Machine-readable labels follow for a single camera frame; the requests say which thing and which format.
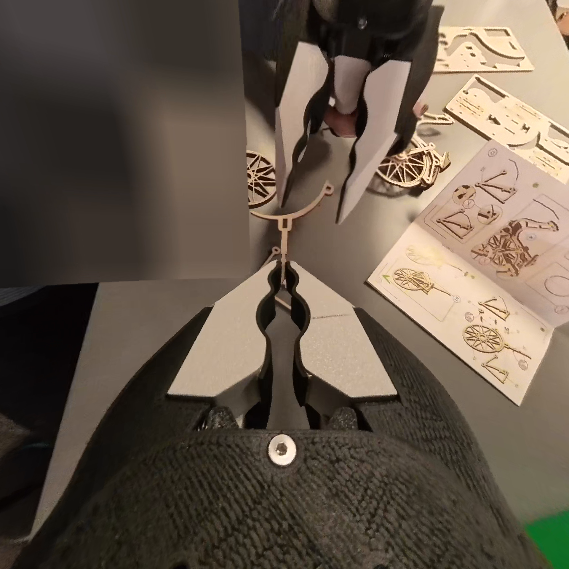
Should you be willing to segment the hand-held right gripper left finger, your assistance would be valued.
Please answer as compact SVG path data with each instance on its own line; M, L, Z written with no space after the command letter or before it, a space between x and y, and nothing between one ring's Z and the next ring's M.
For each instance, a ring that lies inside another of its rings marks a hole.
M270 399L260 382L270 360L266 328L280 283L281 262L272 261L219 299L167 394L229 408Z

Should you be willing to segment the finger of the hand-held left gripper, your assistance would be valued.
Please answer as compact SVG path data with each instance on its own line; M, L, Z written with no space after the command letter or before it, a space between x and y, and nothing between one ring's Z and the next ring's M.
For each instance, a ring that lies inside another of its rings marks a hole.
M345 221L359 203L396 139L395 125L410 69L410 61L389 60L365 79L360 113L364 127L351 149L350 172L341 190L337 224Z
M280 46L276 56L275 174L281 208L294 187L309 138L322 124L330 73L330 60L317 44L293 41Z

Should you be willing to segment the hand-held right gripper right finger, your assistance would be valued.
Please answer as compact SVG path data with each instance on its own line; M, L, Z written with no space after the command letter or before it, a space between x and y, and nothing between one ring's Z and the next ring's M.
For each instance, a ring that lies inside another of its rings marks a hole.
M296 262L286 263L298 401L378 401L397 395L355 307Z

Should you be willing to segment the wooden spoked wheel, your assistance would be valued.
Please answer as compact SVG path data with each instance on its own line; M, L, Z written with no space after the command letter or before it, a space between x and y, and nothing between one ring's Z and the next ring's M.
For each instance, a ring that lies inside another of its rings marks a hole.
M250 210L260 208L276 196L276 177L273 163L264 155L246 152L247 201Z

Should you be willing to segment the wooden arc part with stem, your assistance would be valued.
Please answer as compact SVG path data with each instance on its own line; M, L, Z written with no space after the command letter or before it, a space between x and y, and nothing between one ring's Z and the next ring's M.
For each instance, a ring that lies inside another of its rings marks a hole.
M285 272L286 272L286 262L287 262L287 254L288 254L288 236L290 231L293 228L293 221L298 218L302 218L305 215L309 214L314 208L316 208L323 198L333 195L334 193L334 186L326 181L323 184L322 190L318 194L318 196L313 199L308 205L306 205L303 209L283 214L283 215L271 215L271 214L264 214L257 212L256 210L250 210L251 215L258 217L263 220L267 221L276 221L278 230L281 233L281 283L285 280Z

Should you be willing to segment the wooden bicycle model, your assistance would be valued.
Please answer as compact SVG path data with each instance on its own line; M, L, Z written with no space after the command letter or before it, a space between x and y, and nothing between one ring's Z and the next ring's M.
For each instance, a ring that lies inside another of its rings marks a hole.
M417 122L408 144L400 152L391 151L377 167L367 190L379 195L399 196L430 189L439 174L451 165L449 151L440 151L432 137L437 127L454 120L446 113L432 113L428 105L415 111Z

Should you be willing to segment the wooden cut-out parts sheet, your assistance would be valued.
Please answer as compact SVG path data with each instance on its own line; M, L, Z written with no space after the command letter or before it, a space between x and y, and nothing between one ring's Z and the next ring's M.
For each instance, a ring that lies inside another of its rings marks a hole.
M434 74L520 73L534 66L510 28L441 26Z
M474 75L445 111L553 178L568 182L568 129L481 76Z

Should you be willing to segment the person's left hand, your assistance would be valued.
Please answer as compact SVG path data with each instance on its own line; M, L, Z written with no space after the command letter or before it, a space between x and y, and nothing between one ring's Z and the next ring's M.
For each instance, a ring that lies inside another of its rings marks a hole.
M323 121L331 132L341 138L356 138L356 123L359 111L341 113L336 107L328 106L324 113Z

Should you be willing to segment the paper instruction booklet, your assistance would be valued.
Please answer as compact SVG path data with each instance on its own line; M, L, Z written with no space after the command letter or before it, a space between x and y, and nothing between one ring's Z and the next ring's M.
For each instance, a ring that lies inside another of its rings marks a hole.
M520 405L568 323L568 185L490 140L367 283Z

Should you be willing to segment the green plastic bin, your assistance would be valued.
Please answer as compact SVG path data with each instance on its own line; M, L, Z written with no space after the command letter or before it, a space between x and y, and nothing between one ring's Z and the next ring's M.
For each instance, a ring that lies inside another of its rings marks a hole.
M568 568L568 511L525 525L552 568Z

